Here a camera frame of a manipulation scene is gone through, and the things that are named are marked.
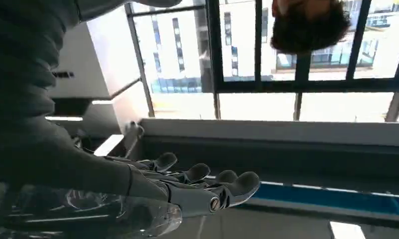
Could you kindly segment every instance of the white wall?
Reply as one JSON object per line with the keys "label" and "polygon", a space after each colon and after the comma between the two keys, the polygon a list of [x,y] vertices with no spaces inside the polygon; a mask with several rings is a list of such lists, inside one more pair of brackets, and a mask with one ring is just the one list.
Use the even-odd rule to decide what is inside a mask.
{"label": "white wall", "polygon": [[49,91],[53,98],[109,96],[85,23],[66,33],[59,66],[54,71],[71,71],[75,78],[57,79],[56,87]]}
{"label": "white wall", "polygon": [[108,93],[112,95],[140,77],[125,7],[87,25]]}

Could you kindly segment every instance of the transparent plastic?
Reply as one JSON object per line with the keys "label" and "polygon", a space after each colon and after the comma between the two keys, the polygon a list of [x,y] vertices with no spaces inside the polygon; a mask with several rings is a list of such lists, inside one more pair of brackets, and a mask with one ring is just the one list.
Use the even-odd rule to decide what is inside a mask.
{"label": "transparent plastic", "polygon": [[[0,183],[0,203],[6,185]],[[25,186],[0,238],[154,238],[177,229],[177,205],[146,198]]]}

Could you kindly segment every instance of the window frame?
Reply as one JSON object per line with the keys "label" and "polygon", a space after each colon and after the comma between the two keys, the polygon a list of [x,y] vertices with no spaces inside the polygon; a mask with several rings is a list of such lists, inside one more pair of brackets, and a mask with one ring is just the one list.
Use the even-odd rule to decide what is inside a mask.
{"label": "window frame", "polygon": [[[293,120],[299,120],[301,101],[303,93],[346,93],[346,92],[393,92],[394,96],[388,113],[386,121],[397,121],[399,117],[399,64],[394,77],[391,78],[354,78],[356,67],[359,66],[359,53],[361,45],[363,44],[364,30],[368,21],[368,15],[371,7],[371,0],[362,0],[359,9],[359,17],[356,25],[355,36],[352,42],[352,50],[349,58],[349,65],[347,67],[346,77],[344,80],[329,80],[320,79],[318,81],[309,80],[309,71],[312,64],[311,54],[303,54],[296,56],[296,63],[293,65],[295,68],[295,76],[293,81],[271,81],[267,80],[261,75],[261,54],[262,54],[262,36],[263,36],[263,1],[255,0],[255,70],[254,80],[252,81],[224,81],[223,75],[223,58],[222,58],[222,44],[224,40],[221,40],[221,34],[225,34],[226,39],[226,23],[220,19],[220,2],[222,0],[206,0],[205,5],[194,5],[180,8],[166,8],[161,10],[149,11],[149,12],[137,12],[131,11],[132,5],[129,3],[127,6],[128,10],[128,22],[131,25],[134,17],[145,16],[145,15],[157,15],[162,13],[170,12],[182,12],[182,11],[193,11],[193,10],[205,10],[208,21],[208,41],[210,46],[210,62],[212,69],[212,81],[213,88],[212,93],[214,95],[214,109],[216,119],[220,119],[220,93],[296,93],[295,109]],[[133,39],[137,39],[136,30],[131,29],[132,34],[134,33]],[[135,48],[138,46],[138,42],[134,41]],[[140,50],[135,49],[137,57],[141,58]],[[331,57],[334,53],[334,48],[330,50],[328,60],[331,61]],[[143,65],[139,65],[141,72],[143,71]],[[145,95],[147,97],[150,116],[153,116],[153,106],[151,103],[149,90],[144,74],[141,74],[142,82],[144,83]]]}

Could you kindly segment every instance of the window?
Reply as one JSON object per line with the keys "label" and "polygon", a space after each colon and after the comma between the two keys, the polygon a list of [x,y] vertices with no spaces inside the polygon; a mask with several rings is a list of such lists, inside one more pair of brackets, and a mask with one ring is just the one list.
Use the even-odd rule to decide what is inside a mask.
{"label": "window", "polygon": [[226,46],[232,45],[232,23],[229,12],[224,13],[224,29],[226,32]]}
{"label": "window", "polygon": [[154,61],[155,61],[155,67],[157,69],[157,72],[161,73],[161,64],[159,61],[159,55],[156,52],[154,52]]}
{"label": "window", "polygon": [[159,35],[159,30],[158,30],[158,22],[156,20],[156,18],[152,18],[152,28],[154,29],[154,35],[155,35],[155,42],[157,43],[157,45],[161,45],[161,37]]}
{"label": "window", "polygon": [[393,1],[372,1],[358,63],[369,69],[355,71],[354,78],[392,78],[399,64],[399,7]]}
{"label": "window", "polygon": [[[214,18],[204,6],[134,15],[154,110],[183,119],[397,121],[399,4],[382,2],[345,1],[351,17],[345,37],[301,55],[271,47],[270,1],[210,1]],[[253,27],[259,21],[261,40]]]}
{"label": "window", "polygon": [[174,28],[174,39],[176,41],[177,58],[179,59],[179,70],[180,72],[183,72],[185,70],[185,65],[183,60],[183,50],[182,50],[182,43],[180,37],[179,20],[177,18],[173,18],[173,28]]}
{"label": "window", "polygon": [[255,1],[220,1],[219,8],[224,81],[253,81]]}
{"label": "window", "polygon": [[304,93],[301,121],[384,122],[393,93]]}
{"label": "window", "polygon": [[232,72],[233,76],[239,75],[239,68],[238,68],[238,49],[237,47],[232,46]]}
{"label": "window", "polygon": [[261,30],[261,42],[266,43],[268,38],[268,8],[263,9],[263,20]]}
{"label": "window", "polygon": [[[215,119],[205,10],[134,16],[155,117]],[[157,51],[156,32],[161,48]]]}
{"label": "window", "polygon": [[295,94],[220,94],[221,119],[292,121],[294,100]]}

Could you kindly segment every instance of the robotic hand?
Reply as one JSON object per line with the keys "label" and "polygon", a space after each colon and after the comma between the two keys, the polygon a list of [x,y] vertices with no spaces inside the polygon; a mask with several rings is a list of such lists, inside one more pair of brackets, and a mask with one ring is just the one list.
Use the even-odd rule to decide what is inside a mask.
{"label": "robotic hand", "polygon": [[132,188],[127,196],[25,186],[5,219],[0,238],[150,238],[179,227],[182,218],[211,215],[245,202],[259,187],[248,172],[226,170],[207,180],[208,166],[165,173],[177,158],[130,165]]}
{"label": "robotic hand", "polygon": [[[210,173],[205,164],[196,164],[188,171],[163,173],[176,161],[174,154],[166,153],[157,160],[143,162],[155,171],[139,170],[133,165],[131,171],[138,185],[143,187],[143,197],[176,204],[185,218],[209,215],[220,209],[239,205],[248,200],[260,186],[259,177],[253,172],[243,173],[238,177],[235,172],[226,170],[214,182],[205,181]],[[133,192],[129,191],[129,195],[136,194],[136,186],[131,190]]]}

